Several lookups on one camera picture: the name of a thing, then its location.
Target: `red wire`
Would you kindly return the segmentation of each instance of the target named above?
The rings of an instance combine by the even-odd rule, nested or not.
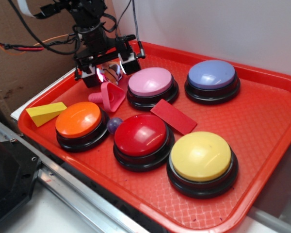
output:
[[[14,48],[16,50],[20,50],[20,51],[42,51],[44,49],[44,47],[41,48]]]

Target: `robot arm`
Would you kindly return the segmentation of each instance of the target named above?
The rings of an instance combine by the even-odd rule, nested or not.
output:
[[[141,69],[138,58],[145,58],[141,42],[138,42],[141,50],[138,55],[129,44],[129,41],[136,39],[135,35],[116,38],[109,38],[106,35],[104,23],[100,21],[100,18],[106,16],[114,21],[112,31],[116,30],[117,24],[113,16],[105,14],[107,6],[104,0],[54,1],[54,4],[41,7],[41,12],[34,17],[45,19],[63,9],[66,9],[74,18],[76,22],[74,30],[81,35],[83,44],[86,46],[86,49],[73,56],[77,69],[82,72],[81,75],[76,72],[76,80],[83,79],[87,87],[97,85],[96,66],[116,58],[120,59],[122,69],[126,74],[132,74]]]

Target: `tray rim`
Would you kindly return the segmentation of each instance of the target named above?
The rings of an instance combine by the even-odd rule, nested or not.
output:
[[[160,45],[154,45],[154,44],[145,43],[145,42],[143,42],[143,44],[144,44],[144,48],[145,48],[146,52],[150,55],[155,53],[156,56],[161,56],[161,57],[168,59],[168,60],[170,60],[170,57],[174,58],[176,55],[176,59],[172,59],[172,60],[186,64],[186,65],[194,65],[195,64],[194,62],[189,62],[189,63],[185,62],[190,58],[199,59],[199,60],[217,59],[217,58],[208,57],[208,56],[204,56],[204,55],[200,55],[200,54],[190,53],[187,51],[172,49],[172,48],[168,48],[168,47],[164,47],[164,46],[160,46]],[[133,42],[132,45],[134,47],[136,47],[137,43]],[[278,72],[274,72],[274,71],[270,71],[270,70],[266,70],[266,69],[262,69],[262,68],[252,67],[252,66],[248,66],[248,65],[242,65],[239,63],[235,63],[235,62],[230,62],[230,61],[227,61],[227,62],[231,63],[235,67],[237,72],[243,70],[244,72],[246,71],[249,73],[250,72],[259,73],[261,75],[259,80],[254,80],[254,79],[250,79],[250,78],[241,78],[241,79],[250,80],[250,81],[253,81],[256,83],[262,83],[262,84],[273,86],[273,87],[276,87],[279,89],[284,89],[284,90],[287,90],[288,92],[291,93],[291,75],[282,74],[282,73],[278,73]],[[71,78],[72,76],[74,76],[73,73],[68,75],[67,78],[63,79],[62,82],[60,82],[58,85],[52,87],[50,90],[46,91],[44,94],[39,96],[37,99],[35,99],[31,103],[29,103],[29,105],[26,108],[38,106],[39,102],[41,102],[42,100],[44,100],[46,102],[52,102],[55,99],[55,96],[58,96],[59,90],[61,93],[63,93],[63,92],[68,90],[68,87],[70,87],[70,85],[73,85],[73,83],[75,83],[75,80],[73,78]],[[276,82],[274,82],[274,81],[272,82],[272,80],[270,80],[270,79],[263,78],[263,77],[269,78],[270,76],[272,77],[272,80],[275,79]],[[48,147],[46,147],[46,148],[48,150],[50,150],[49,147],[52,147],[51,143],[49,143],[43,137],[35,134],[32,130],[30,130],[26,127],[25,123],[22,120],[25,118],[28,118],[28,117],[29,116],[24,109],[22,111],[22,113],[20,114],[20,117],[18,120],[19,129],[25,135],[27,135],[29,138],[36,141],[37,143],[41,144],[41,142],[42,142],[43,146],[47,145]],[[271,176],[273,170],[276,168],[277,164],[279,163],[279,161],[283,157],[283,155],[284,155],[285,151],[287,150],[287,148],[289,147],[290,143],[291,143],[291,123],[288,126],[288,128],[286,129],[286,131],[282,134],[281,139],[278,141],[276,147],[270,153],[270,155],[272,155],[273,159],[272,160],[267,159],[265,161],[265,163],[263,165],[263,169],[260,169],[258,171],[255,178],[249,184],[247,191],[239,199],[238,203],[235,205],[233,211],[229,214],[229,216],[226,218],[226,220],[219,225],[216,225],[216,226],[208,228],[208,229],[201,229],[201,230],[200,229],[190,229],[190,228],[187,228],[183,225],[180,225],[178,222],[174,221],[173,219],[170,219],[164,213],[157,212],[156,209],[153,209],[151,205],[146,205],[144,203],[141,203],[140,200],[135,195],[132,196],[131,194],[129,194],[129,192],[127,190],[125,190],[123,192],[123,189],[121,186],[113,183],[112,181],[109,180],[108,177],[104,176],[103,174],[100,174],[98,171],[93,171],[93,170],[89,169],[85,164],[81,163],[80,161],[70,159],[67,156],[65,156],[64,159],[66,162],[68,162],[69,164],[74,166],[76,169],[82,170],[82,171],[86,170],[86,174],[91,174],[91,177],[90,177],[91,179],[93,179],[95,182],[102,185],[106,189],[108,189],[108,191],[110,191],[109,188],[112,186],[112,191],[110,191],[110,192],[114,193],[115,195],[118,192],[120,192],[121,199],[126,201],[128,204],[131,204],[132,206],[134,206],[136,209],[138,209],[139,211],[141,211],[143,214],[147,215],[151,219],[153,219],[155,221],[157,221],[159,219],[160,220],[159,224],[163,225],[165,228],[167,228],[171,232],[182,232],[182,233],[226,232],[226,231],[231,230],[234,227],[236,227],[243,220],[246,213],[249,211],[249,209],[253,205],[258,194],[263,189],[264,185],[266,184],[269,177]],[[50,150],[50,151],[53,152],[54,154],[56,154],[57,152],[60,152],[60,150],[57,150],[56,148],[54,150]],[[243,202],[248,203],[248,204],[242,208],[239,208],[239,206]]]

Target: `button cap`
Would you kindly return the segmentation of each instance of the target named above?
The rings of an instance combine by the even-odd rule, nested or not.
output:
[[[93,131],[101,121],[100,108],[89,101],[75,103],[57,117],[57,132],[66,138],[82,137]]]
[[[171,84],[172,75],[167,69],[150,67],[133,74],[128,85],[133,94],[150,97],[163,93]]]
[[[194,132],[181,137],[170,156],[180,176],[190,181],[206,182],[225,173],[230,165],[231,149],[222,137],[214,133]]]
[[[158,150],[166,137],[166,125],[159,117],[140,114],[120,124],[115,132],[114,142],[122,153],[140,157]]]
[[[189,71],[188,81],[196,88],[215,90],[229,85],[235,68],[228,62],[209,60],[196,64]]]

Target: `yellow button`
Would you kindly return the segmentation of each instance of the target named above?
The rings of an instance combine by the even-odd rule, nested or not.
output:
[[[217,134],[194,132],[181,137],[170,156],[180,176],[190,181],[206,182],[220,177],[228,169],[231,149]]]

